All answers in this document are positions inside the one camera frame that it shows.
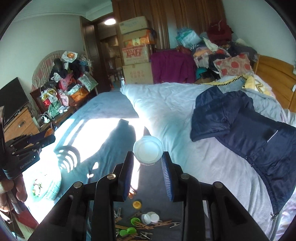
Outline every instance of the stacked cardboard boxes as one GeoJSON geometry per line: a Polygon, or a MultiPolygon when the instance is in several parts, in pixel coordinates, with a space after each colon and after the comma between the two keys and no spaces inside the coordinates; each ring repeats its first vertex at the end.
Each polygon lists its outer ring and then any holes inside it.
{"type": "Polygon", "coordinates": [[[153,84],[150,56],[155,39],[144,16],[119,23],[123,34],[123,73],[126,84],[153,84]]]}

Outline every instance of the finger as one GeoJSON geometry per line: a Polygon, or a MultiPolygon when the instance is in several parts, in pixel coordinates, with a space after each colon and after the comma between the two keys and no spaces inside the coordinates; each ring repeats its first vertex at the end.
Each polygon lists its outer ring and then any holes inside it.
{"type": "Polygon", "coordinates": [[[10,206],[10,210],[13,210],[13,205],[11,204],[11,202],[8,202],[6,198],[6,193],[0,194],[0,201],[2,201],[2,203],[0,203],[0,210],[2,210],[3,212],[9,212],[8,204],[10,206]]]}
{"type": "Polygon", "coordinates": [[[23,176],[18,176],[15,180],[15,187],[17,189],[18,192],[22,192],[22,190],[24,189],[25,186],[25,182],[24,182],[24,178],[23,176]]]}
{"type": "Polygon", "coordinates": [[[0,194],[0,207],[7,205],[6,193],[0,194]]]}
{"type": "Polygon", "coordinates": [[[10,191],[14,186],[12,180],[4,179],[0,182],[0,194],[10,191]]]}
{"type": "Polygon", "coordinates": [[[17,199],[19,199],[22,202],[25,202],[28,198],[28,194],[26,192],[26,189],[24,188],[22,192],[16,193],[17,199]]]}

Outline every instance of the headboard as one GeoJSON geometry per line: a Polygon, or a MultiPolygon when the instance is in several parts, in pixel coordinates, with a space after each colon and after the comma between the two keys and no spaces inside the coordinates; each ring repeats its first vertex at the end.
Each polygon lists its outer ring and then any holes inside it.
{"type": "Polygon", "coordinates": [[[32,77],[32,91],[40,88],[48,81],[54,59],[61,58],[64,52],[64,50],[52,52],[40,61],[32,77]]]}
{"type": "Polygon", "coordinates": [[[270,85],[276,99],[284,109],[296,112],[296,75],[293,65],[276,58],[260,55],[254,66],[255,74],[270,85]]]}

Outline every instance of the white bottle cap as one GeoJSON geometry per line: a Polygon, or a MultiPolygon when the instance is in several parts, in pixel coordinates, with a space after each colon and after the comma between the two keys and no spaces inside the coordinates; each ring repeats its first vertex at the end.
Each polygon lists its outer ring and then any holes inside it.
{"type": "Polygon", "coordinates": [[[154,213],[154,214],[151,214],[150,219],[151,219],[151,223],[157,223],[159,221],[159,216],[156,213],[154,213]]]}
{"type": "Polygon", "coordinates": [[[162,157],[163,145],[156,137],[143,136],[135,142],[133,152],[139,162],[150,166],[162,157]]]}
{"type": "Polygon", "coordinates": [[[142,221],[143,224],[148,225],[148,224],[151,223],[151,218],[147,214],[142,214],[141,215],[141,221],[142,221]]]}
{"type": "Polygon", "coordinates": [[[152,214],[156,214],[155,212],[148,212],[147,213],[149,216],[151,216],[152,214]]]}

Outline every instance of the drawer handle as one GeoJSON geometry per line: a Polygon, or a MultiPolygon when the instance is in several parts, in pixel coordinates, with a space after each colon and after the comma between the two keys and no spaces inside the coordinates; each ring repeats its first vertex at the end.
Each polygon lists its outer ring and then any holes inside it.
{"type": "Polygon", "coordinates": [[[21,128],[26,122],[23,120],[20,124],[19,124],[19,128],[21,128]]]}

